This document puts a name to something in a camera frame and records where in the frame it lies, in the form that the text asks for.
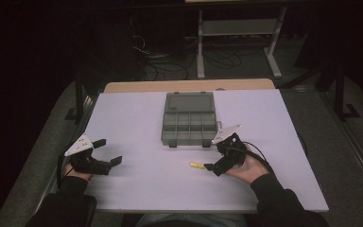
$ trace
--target person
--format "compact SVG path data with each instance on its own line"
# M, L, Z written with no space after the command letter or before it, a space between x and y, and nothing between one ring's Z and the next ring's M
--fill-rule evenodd
M43 200L41 209L32 217L27 226L84 226L87 207L83 199L84 191L91 174L77 173L70 165L65 167L68 175L64 178L57 194L49 194ZM232 168L226 174L248 183L254 191L258 203L257 211L261 226L324 226L325 222L318 221L305 211L296 194L290 189L284 189L273 173L256 159L246 156L243 165ZM186 218L178 216L165 218L142 217L138 226L232 226L219 221L222 216ZM232 220L233 226L245 226L245 222Z

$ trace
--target white mounting plate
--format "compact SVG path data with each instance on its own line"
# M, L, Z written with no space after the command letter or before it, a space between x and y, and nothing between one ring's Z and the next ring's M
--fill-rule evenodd
M86 149L93 148L93 143L86 134L82 134L79 139L64 153L64 156L70 156L82 152Z
M229 136L233 135L233 133L241 127L242 127L242 125L238 124L236 126L230 126L230 127L218 130L217 134L215 136L215 139L212 140L212 143L217 144L219 142L222 142L223 140L227 139Z

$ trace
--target forearm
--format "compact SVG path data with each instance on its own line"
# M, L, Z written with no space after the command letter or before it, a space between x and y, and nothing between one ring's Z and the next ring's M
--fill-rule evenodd
M40 210L27 226L83 226L87 214L84 191L87 181L66 177L57 194L43 199Z
M259 202L263 226L311 226L311 219L296 194L283 189L274 174L266 174L251 184Z

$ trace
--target white table top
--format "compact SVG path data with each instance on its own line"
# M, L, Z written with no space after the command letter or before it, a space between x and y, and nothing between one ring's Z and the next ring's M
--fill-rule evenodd
M215 163L210 148L162 145L166 92L102 94L86 129L94 141L107 139L93 156L102 161L123 155L109 176L94 176L86 194L97 209L118 212L240 212L256 211L250 186L190 162ZM263 151L285 188L303 207L326 211L320 191L279 90L214 91L216 118L223 127L242 124L237 134Z

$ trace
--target yellow object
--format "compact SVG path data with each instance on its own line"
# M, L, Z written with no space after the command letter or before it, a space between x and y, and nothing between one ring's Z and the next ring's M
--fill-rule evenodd
M204 164L198 164L193 162L190 163L190 166L194 168L205 168Z

